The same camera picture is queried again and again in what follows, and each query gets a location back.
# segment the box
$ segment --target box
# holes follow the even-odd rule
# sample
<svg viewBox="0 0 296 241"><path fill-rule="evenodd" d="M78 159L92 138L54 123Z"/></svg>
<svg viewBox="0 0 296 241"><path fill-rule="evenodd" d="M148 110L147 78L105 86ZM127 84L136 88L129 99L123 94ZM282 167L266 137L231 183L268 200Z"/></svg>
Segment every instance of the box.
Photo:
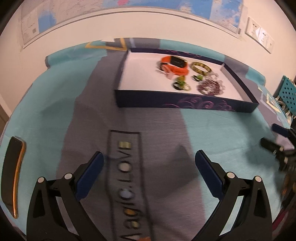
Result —
<svg viewBox="0 0 296 241"><path fill-rule="evenodd" d="M176 90L173 87L178 76L168 79L159 70L164 56L181 56L191 62L201 62L219 75L225 90L217 96L201 94L191 76L197 75L189 66L186 83L190 91ZM204 56L172 50L152 48L132 48L125 55L114 85L118 107L189 108L225 110L251 113L258 106L256 98L243 81L224 62Z"/></svg>

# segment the smartphone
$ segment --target smartphone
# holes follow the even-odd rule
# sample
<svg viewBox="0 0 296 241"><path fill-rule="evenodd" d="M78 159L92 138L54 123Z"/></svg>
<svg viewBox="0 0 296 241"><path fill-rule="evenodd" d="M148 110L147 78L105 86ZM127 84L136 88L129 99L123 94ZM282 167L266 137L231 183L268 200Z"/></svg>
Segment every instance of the smartphone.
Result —
<svg viewBox="0 0 296 241"><path fill-rule="evenodd" d="M17 187L25 151L26 143L18 137L12 137L6 150L2 169L1 198L14 218L18 218Z"/></svg>

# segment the watch face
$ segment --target watch face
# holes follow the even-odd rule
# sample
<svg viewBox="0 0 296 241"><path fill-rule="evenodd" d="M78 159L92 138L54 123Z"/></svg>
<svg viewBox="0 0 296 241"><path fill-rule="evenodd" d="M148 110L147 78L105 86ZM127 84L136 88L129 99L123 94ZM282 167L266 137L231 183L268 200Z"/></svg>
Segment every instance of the watch face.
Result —
<svg viewBox="0 0 296 241"><path fill-rule="evenodd" d="M179 68L184 68L186 66L186 61L176 56L171 56L170 64L177 66Z"/></svg>

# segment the teal pegboard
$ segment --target teal pegboard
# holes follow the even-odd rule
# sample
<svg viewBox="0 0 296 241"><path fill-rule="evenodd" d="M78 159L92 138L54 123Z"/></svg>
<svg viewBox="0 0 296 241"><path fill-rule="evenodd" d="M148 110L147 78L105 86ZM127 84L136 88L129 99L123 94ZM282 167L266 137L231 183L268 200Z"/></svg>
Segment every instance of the teal pegboard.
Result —
<svg viewBox="0 0 296 241"><path fill-rule="evenodd" d="M282 98L291 113L296 115L296 87L286 76L283 76L282 80L283 85L279 92L279 97Z"/></svg>

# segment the wall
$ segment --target wall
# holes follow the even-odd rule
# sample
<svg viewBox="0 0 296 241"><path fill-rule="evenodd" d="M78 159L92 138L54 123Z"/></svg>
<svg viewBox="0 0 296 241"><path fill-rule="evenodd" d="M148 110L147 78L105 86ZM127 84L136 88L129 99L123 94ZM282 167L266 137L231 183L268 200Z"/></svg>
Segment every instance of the wall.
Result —
<svg viewBox="0 0 296 241"><path fill-rule="evenodd" d="M60 49L120 37L172 39L210 48L235 58L266 77L273 93L283 75L296 75L296 32L273 0L245 0L248 15L275 40L269 54L253 39L239 40L205 24L160 13L116 13L80 20L56 29L22 49L20 9L0 36L0 95L13 111L27 88L46 70L44 59Z"/></svg>

